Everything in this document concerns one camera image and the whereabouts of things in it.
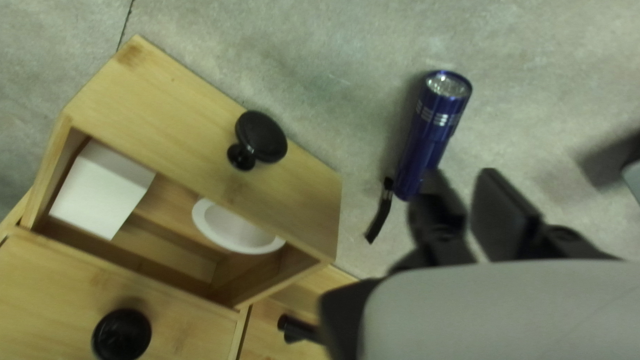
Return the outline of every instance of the floor crack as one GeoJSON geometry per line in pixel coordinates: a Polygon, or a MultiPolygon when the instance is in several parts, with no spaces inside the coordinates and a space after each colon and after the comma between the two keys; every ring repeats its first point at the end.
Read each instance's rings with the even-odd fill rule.
{"type": "Polygon", "coordinates": [[[134,1],[135,0],[131,0],[131,2],[129,3],[129,11],[127,12],[127,17],[124,19],[124,25],[122,26],[122,32],[120,34],[120,39],[118,40],[118,47],[116,47],[116,51],[118,51],[118,49],[122,45],[122,39],[124,37],[124,31],[127,29],[127,24],[129,23],[129,16],[131,16],[131,11],[133,10],[133,2],[134,1]]]}

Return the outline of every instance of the black round knob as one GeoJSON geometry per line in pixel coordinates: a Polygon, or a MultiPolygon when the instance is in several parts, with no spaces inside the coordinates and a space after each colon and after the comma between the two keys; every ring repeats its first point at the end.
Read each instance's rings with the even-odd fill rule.
{"type": "Polygon", "coordinates": [[[273,119],[259,111],[247,111],[236,122],[239,143],[227,157],[240,170],[251,170],[255,161],[275,163],[287,154],[287,137],[273,119]]]}
{"type": "Polygon", "coordinates": [[[100,360],[134,360],[151,342],[151,324],[137,310],[113,311],[98,323],[92,336],[92,347],[100,360]]]}

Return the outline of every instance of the blue flashlight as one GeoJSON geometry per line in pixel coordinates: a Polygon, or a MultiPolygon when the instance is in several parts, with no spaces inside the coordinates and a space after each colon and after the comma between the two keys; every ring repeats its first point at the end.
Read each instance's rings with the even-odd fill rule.
{"type": "Polygon", "coordinates": [[[425,76],[394,181],[394,193],[400,199],[406,201],[417,194],[422,173],[438,167],[471,91],[471,82],[452,71],[425,76]]]}

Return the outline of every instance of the white cube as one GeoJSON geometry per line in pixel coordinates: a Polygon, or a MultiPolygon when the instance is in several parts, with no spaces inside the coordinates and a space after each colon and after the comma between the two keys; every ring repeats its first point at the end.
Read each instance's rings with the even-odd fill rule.
{"type": "Polygon", "coordinates": [[[74,161],[49,214],[111,240],[147,192],[155,175],[91,140],[74,161]]]}

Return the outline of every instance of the white cup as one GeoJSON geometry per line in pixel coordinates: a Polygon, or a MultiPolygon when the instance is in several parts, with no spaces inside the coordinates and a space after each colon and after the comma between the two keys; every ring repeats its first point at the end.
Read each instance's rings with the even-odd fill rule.
{"type": "Polygon", "coordinates": [[[191,210],[193,222],[209,240],[225,249],[242,254],[267,254],[281,248],[285,241],[251,224],[242,217],[201,198],[191,210]]]}

